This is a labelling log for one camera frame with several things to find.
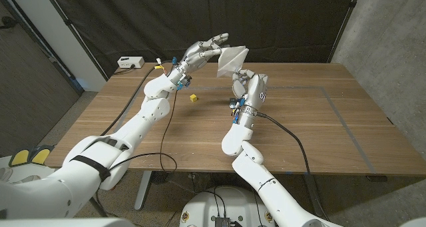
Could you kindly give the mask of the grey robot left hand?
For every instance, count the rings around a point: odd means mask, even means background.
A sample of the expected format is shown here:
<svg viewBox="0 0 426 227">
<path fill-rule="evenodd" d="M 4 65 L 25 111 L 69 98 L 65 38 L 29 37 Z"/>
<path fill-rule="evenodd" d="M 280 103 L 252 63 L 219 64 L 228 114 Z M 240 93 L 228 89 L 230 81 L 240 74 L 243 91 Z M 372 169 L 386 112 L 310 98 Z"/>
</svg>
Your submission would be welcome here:
<svg viewBox="0 0 426 227">
<path fill-rule="evenodd" d="M 220 45 L 227 41 L 228 37 L 228 33 L 222 33 L 207 41 L 195 42 L 186 50 L 183 58 L 173 66 L 168 79 L 177 87 L 185 85 L 190 73 L 201 69 L 210 58 L 222 53 Z"/>
</svg>

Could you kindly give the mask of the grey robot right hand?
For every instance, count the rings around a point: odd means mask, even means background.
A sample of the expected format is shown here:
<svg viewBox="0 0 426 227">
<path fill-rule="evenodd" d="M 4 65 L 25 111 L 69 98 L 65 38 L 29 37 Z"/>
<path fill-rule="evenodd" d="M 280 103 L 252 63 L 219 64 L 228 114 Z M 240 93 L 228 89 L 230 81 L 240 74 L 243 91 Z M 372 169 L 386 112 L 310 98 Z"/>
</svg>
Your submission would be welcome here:
<svg viewBox="0 0 426 227">
<path fill-rule="evenodd" d="M 260 110 L 267 94 L 268 76 L 242 69 L 232 74 L 232 91 L 237 99 L 245 99 L 244 104 Z"/>
</svg>

